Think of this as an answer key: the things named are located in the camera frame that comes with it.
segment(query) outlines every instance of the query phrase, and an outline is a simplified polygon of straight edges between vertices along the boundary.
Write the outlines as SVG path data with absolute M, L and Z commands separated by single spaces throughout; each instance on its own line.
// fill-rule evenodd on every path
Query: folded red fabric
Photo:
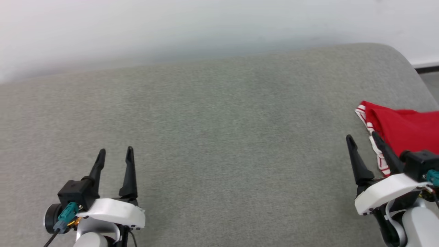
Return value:
M 377 131 L 396 155 L 404 150 L 429 150 L 439 154 L 439 111 L 419 113 L 414 110 L 393 110 L 362 101 L 355 113 L 366 125 L 369 134 Z M 385 176 L 390 170 L 372 136 L 372 148 L 377 154 L 378 168 Z

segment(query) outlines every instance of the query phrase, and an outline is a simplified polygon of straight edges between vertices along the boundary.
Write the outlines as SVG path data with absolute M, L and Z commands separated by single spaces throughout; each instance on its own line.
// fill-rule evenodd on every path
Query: gray table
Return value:
M 117 196 L 131 145 L 139 246 L 383 246 L 353 205 L 347 134 L 379 174 L 361 100 L 439 109 L 409 62 L 377 44 L 1 85 L 3 244 L 42 246 L 46 208 L 101 148 L 100 194 Z

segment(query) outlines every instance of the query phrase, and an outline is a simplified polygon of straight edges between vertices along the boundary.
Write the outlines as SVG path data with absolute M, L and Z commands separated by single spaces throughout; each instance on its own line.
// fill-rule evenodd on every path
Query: white wall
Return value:
M 1 0 L 0 81 L 354 42 L 439 64 L 438 0 Z

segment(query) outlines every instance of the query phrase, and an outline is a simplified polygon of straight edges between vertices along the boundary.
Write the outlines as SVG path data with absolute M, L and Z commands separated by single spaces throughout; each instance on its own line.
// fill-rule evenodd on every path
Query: black baseboard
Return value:
M 431 73 L 431 72 L 438 72 L 439 66 L 433 66 L 433 67 L 427 67 L 427 68 L 418 68 L 415 69 L 418 74 L 425 74 L 425 73 Z

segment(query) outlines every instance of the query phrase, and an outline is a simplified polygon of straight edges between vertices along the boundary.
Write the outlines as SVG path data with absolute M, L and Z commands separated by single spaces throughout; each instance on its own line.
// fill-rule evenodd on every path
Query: teal connector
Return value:
M 427 172 L 427 181 L 432 182 L 434 187 L 439 187 L 439 171 L 429 170 Z
M 58 216 L 58 222 L 54 225 L 54 230 L 59 230 L 59 233 L 64 233 L 67 229 L 67 224 L 70 223 L 79 212 L 78 204 L 69 203 L 67 207 Z

